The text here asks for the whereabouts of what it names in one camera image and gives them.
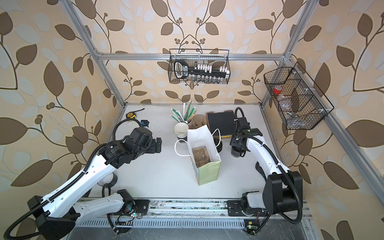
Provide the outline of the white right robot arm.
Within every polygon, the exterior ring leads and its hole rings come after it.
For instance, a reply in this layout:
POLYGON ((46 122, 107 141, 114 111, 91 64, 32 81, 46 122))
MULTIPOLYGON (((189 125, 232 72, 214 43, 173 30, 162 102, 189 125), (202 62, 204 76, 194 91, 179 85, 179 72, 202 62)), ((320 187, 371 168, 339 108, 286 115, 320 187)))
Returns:
POLYGON ((255 168, 265 180, 263 191, 246 192, 240 200, 241 211, 245 216, 267 214, 263 222, 245 226, 248 235, 257 235, 270 217, 278 214, 291 224, 297 225, 303 218, 303 178, 299 172, 291 171, 284 165, 267 145, 263 134, 257 128, 251 128, 244 111, 237 107, 235 113, 235 131, 230 145, 231 154, 243 158, 250 152, 257 160, 255 168))

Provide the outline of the stack of black cup lids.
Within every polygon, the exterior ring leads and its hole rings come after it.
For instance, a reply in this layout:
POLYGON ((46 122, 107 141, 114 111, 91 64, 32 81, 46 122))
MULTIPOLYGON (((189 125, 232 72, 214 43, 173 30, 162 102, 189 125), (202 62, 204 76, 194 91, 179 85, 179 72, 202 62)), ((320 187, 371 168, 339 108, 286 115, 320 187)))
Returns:
POLYGON ((220 139, 218 139, 218 138, 214 138, 214 143, 215 143, 217 152, 220 153, 222 151, 222 149, 223 149, 222 141, 220 139))

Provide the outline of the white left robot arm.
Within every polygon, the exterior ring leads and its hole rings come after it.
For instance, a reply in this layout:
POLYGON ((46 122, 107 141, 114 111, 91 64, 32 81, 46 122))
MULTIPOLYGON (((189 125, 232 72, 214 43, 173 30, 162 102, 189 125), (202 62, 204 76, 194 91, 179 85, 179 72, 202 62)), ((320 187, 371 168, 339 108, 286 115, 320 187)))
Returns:
POLYGON ((45 195, 28 201, 29 212, 16 220, 4 233, 5 240, 27 240, 42 235, 47 240, 60 240, 79 224, 109 214, 135 217, 147 212, 139 207, 130 193, 123 189, 96 200, 79 203, 90 189, 124 164, 129 164, 144 154, 160 153, 161 138, 153 139, 152 132, 137 122, 138 127, 121 140, 96 147, 85 167, 62 186, 45 195), (15 227, 29 216, 35 217, 37 232, 24 236, 12 236, 15 227))

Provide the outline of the painted paper gift bag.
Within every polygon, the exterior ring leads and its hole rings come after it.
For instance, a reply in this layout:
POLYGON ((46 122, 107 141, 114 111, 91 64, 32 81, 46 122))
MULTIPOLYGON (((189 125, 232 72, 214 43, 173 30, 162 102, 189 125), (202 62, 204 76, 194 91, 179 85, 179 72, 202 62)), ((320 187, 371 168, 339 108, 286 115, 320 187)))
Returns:
POLYGON ((202 186, 218 179, 222 160, 217 147, 221 142, 220 130, 211 132, 206 125, 188 130, 187 140, 180 139, 175 142, 175 153, 180 157, 190 158, 198 185, 202 186), (178 152, 178 143, 186 144, 188 154, 182 155, 178 152))

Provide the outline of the brown cardboard cup carrier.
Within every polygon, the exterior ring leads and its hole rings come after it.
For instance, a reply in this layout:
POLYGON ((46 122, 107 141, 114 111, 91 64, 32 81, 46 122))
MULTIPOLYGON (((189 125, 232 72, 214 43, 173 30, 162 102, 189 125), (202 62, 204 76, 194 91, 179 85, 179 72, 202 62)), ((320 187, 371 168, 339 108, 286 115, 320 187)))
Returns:
POLYGON ((210 156, 207 148, 197 147, 192 149, 192 152, 197 168, 200 168, 210 162, 210 156))

